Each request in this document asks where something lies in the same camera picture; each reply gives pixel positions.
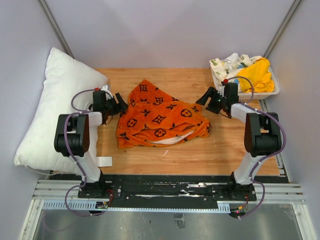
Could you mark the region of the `orange monogram pillowcase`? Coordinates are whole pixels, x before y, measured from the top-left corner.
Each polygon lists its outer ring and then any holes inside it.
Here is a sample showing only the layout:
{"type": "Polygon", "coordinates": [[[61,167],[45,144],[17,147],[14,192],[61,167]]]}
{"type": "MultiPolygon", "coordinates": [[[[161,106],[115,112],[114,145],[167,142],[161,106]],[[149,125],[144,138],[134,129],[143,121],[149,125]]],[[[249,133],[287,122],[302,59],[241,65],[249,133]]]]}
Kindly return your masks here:
{"type": "Polygon", "coordinates": [[[128,109],[119,116],[116,137],[119,149],[164,147],[206,138],[210,131],[210,121],[199,105],[180,101],[143,80],[128,96],[128,109]]]}

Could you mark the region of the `white pillow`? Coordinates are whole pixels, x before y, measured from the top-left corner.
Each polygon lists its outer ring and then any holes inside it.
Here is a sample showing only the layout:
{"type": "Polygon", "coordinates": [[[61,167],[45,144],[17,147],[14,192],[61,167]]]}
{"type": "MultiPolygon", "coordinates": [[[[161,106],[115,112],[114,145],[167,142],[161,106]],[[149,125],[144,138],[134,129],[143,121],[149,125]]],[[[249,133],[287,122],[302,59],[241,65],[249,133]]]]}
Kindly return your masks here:
{"type": "Polygon", "coordinates": [[[92,90],[108,83],[108,78],[53,47],[45,66],[45,81],[33,121],[20,143],[13,162],[36,170],[53,170],[79,175],[74,161],[55,151],[58,117],[92,104],[92,90]]]}

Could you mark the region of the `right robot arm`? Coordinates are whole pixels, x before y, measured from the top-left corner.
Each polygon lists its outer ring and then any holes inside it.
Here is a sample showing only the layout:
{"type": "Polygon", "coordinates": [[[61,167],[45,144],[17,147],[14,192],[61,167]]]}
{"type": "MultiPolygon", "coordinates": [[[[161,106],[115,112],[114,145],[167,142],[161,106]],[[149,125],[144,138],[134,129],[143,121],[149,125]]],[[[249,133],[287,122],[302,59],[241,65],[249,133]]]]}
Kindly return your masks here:
{"type": "Polygon", "coordinates": [[[232,172],[226,184],[208,186],[214,200],[255,201],[255,176],[263,162],[277,155],[285,145],[281,136],[278,115],[263,112],[241,101],[236,84],[224,84],[224,93],[209,87],[196,103],[215,114],[225,112],[229,118],[236,118],[245,124],[244,148],[246,153],[236,171],[232,172]]]}

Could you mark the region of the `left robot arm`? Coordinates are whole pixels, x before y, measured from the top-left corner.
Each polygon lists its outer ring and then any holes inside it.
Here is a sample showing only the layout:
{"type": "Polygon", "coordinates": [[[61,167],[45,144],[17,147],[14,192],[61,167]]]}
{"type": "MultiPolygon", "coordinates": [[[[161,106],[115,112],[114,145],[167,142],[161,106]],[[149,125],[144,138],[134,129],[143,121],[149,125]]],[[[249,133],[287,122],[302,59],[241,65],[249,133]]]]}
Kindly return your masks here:
{"type": "Polygon", "coordinates": [[[109,117],[125,112],[128,104],[118,92],[112,95],[109,90],[95,88],[77,93],[71,99],[71,107],[74,113],[58,116],[54,149],[72,160],[80,170],[79,198],[105,198],[107,195],[112,198],[112,186],[106,183],[96,163],[98,158],[90,153],[90,130],[105,125],[109,117]],[[92,103],[86,109],[76,108],[76,97],[87,92],[92,92],[92,103]]]}

